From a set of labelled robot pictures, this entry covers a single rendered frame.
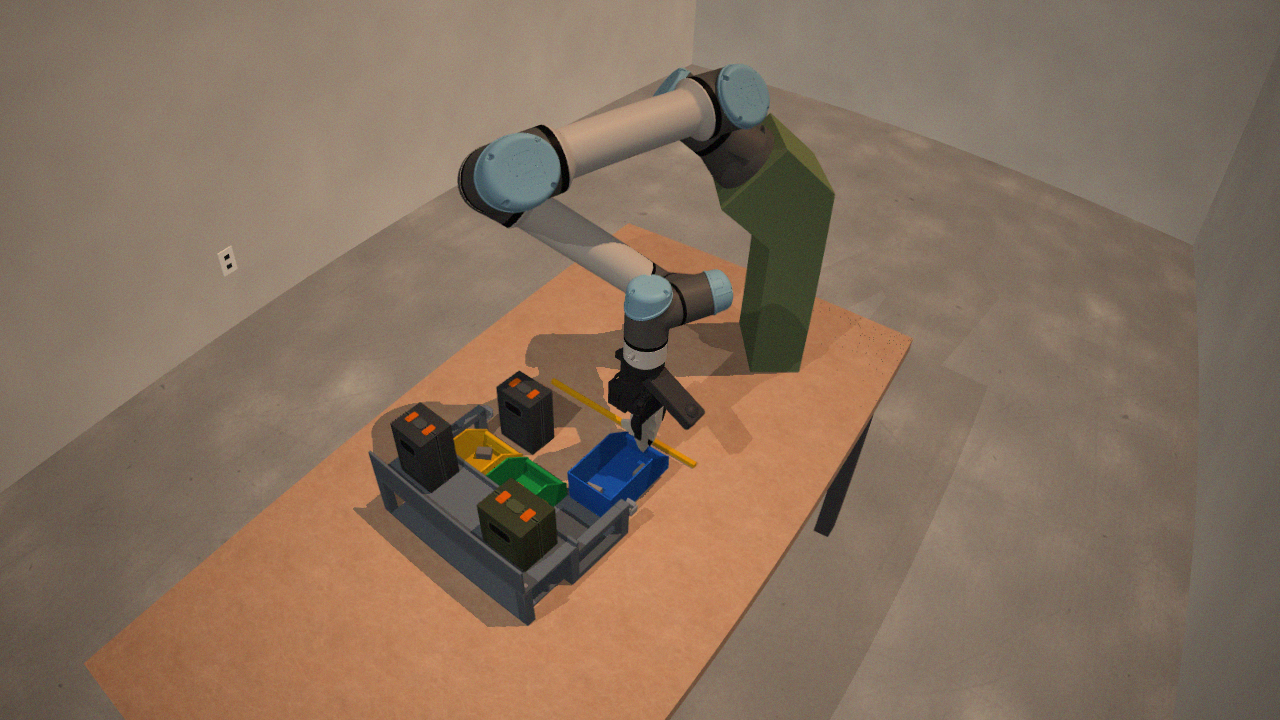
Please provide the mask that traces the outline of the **yellow bar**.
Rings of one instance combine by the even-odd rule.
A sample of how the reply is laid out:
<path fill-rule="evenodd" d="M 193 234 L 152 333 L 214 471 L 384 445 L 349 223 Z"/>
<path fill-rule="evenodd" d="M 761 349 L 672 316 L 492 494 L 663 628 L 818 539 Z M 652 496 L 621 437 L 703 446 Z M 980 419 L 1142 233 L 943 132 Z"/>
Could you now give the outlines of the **yellow bar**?
<path fill-rule="evenodd" d="M 563 383 L 561 383 L 561 380 L 556 380 L 556 378 L 553 378 L 550 380 L 550 384 L 558 387 L 559 389 L 563 389 L 566 393 L 573 396 L 573 398 L 579 398 L 579 401 L 581 401 L 582 404 L 586 404 L 589 407 L 593 407 L 598 413 L 602 413 L 604 416 L 608 416 L 611 420 L 613 420 L 613 421 L 616 421 L 616 423 L 618 423 L 621 425 L 621 419 L 622 418 L 620 418 L 620 416 L 614 415 L 613 413 L 608 411 L 605 407 L 602 407 L 600 405 L 593 402 L 593 400 L 590 400 L 590 398 L 580 395 L 575 389 L 571 389 L 568 386 L 564 386 Z M 664 445 L 659 439 L 655 438 L 655 441 L 654 441 L 653 445 L 655 445 L 658 448 L 666 451 L 667 454 L 672 455 L 673 457 L 677 457 L 680 461 L 687 464 L 690 468 L 695 468 L 696 466 L 696 462 L 692 459 L 685 456 L 684 454 L 680 454 L 675 448 L 671 448 L 668 445 Z"/>

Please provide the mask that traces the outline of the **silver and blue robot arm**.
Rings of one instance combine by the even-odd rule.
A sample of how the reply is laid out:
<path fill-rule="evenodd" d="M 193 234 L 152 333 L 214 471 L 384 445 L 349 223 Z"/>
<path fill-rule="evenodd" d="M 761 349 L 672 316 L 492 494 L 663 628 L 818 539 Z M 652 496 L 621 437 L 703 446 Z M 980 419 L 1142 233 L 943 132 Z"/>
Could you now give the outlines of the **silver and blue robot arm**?
<path fill-rule="evenodd" d="M 653 96 L 557 129 L 541 124 L 502 136 L 470 152 L 458 173 L 468 208 L 518 227 L 625 292 L 623 357 L 640 370 L 666 363 L 671 328 L 731 306 L 728 277 L 718 269 L 666 272 L 553 197 L 573 178 L 678 140 L 732 190 L 762 169 L 774 146 L 760 124 L 769 92 L 753 67 L 698 76 L 678 68 Z"/>

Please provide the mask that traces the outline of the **green open bin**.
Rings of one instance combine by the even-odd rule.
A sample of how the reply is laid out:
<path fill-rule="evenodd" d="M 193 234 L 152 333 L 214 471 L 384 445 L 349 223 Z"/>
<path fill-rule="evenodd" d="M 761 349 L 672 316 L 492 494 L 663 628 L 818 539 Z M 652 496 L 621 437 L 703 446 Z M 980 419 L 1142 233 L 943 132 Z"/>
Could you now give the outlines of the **green open bin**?
<path fill-rule="evenodd" d="M 503 462 L 486 473 L 486 477 L 498 486 L 511 477 L 553 507 L 567 496 L 564 482 L 553 477 L 529 457 L 506 457 Z"/>

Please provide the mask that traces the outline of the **grey metal shelf rack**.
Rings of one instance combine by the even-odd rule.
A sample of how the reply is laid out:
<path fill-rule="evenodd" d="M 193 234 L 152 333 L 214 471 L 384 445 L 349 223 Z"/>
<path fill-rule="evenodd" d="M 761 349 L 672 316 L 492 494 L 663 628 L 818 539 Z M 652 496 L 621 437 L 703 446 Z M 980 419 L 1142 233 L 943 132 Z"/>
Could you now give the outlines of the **grey metal shelf rack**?
<path fill-rule="evenodd" d="M 628 515 L 637 512 L 634 500 L 620 498 L 599 518 L 567 488 L 554 506 L 558 543 L 524 571 L 483 541 L 477 503 L 499 486 L 465 459 L 457 455 L 460 471 L 430 493 L 402 470 L 399 457 L 390 468 L 371 450 L 369 457 L 387 511 L 527 626 L 536 619 L 534 606 L 563 579 L 579 582 L 628 533 Z M 404 500 L 399 507 L 394 493 Z"/>

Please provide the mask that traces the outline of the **blue bin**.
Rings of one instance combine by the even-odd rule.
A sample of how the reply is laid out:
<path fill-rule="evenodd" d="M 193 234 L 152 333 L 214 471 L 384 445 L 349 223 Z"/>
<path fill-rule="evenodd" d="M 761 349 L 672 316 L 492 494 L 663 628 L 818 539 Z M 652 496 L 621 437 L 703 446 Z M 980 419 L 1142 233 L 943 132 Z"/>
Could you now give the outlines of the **blue bin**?
<path fill-rule="evenodd" d="M 664 454 L 652 446 L 643 452 L 627 430 L 611 433 L 567 471 L 570 497 L 602 518 L 620 498 L 635 502 L 668 468 Z M 603 493 L 588 482 L 603 487 Z"/>

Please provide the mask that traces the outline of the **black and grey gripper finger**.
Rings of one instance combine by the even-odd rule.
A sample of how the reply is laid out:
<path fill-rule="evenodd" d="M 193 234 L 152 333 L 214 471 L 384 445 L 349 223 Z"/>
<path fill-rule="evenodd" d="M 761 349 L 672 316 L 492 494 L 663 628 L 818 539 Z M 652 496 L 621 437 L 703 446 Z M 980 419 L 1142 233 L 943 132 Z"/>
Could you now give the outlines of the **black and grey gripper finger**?
<path fill-rule="evenodd" d="M 650 421 L 643 419 L 643 407 L 639 407 L 637 413 L 631 414 L 630 419 L 621 419 L 621 425 L 635 437 L 634 439 L 637 443 L 637 448 L 644 452 L 649 446 L 648 429 L 650 427 Z"/>
<path fill-rule="evenodd" d="M 658 410 L 657 413 L 654 413 L 654 414 L 653 414 L 653 415 L 652 415 L 652 416 L 650 416 L 650 418 L 648 419 L 648 421 L 650 421 L 650 427 L 649 427 L 649 429 L 648 429 L 648 437 L 649 437 L 649 439 L 648 439 L 648 445 L 649 445 L 649 446 L 652 446 L 652 443 L 654 442 L 654 439 L 655 439 L 655 437 L 657 437 L 657 433 L 658 433 L 658 430 L 659 430 L 659 428 L 660 428 L 660 423 L 662 423 L 662 421 L 663 421 L 663 419 L 664 419 L 664 415 L 666 415 L 666 407 L 663 407 L 663 406 L 662 406 L 662 407 L 660 407 L 660 409 L 659 409 L 659 410 Z"/>

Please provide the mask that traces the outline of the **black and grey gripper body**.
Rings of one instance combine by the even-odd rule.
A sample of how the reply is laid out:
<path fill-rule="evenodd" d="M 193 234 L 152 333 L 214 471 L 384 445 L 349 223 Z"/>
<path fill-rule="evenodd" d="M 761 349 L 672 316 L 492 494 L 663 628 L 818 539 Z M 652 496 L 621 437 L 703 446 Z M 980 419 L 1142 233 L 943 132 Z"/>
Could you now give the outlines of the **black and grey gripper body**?
<path fill-rule="evenodd" d="M 608 382 L 608 404 L 622 413 L 628 411 L 632 414 L 637 413 L 639 407 L 643 407 L 643 419 L 648 420 L 649 416 L 662 407 L 662 404 L 643 386 L 643 382 L 648 377 L 659 374 L 664 369 L 666 363 L 652 370 L 640 370 L 625 361 L 623 347 L 614 352 L 614 357 L 621 361 L 621 369 Z"/>

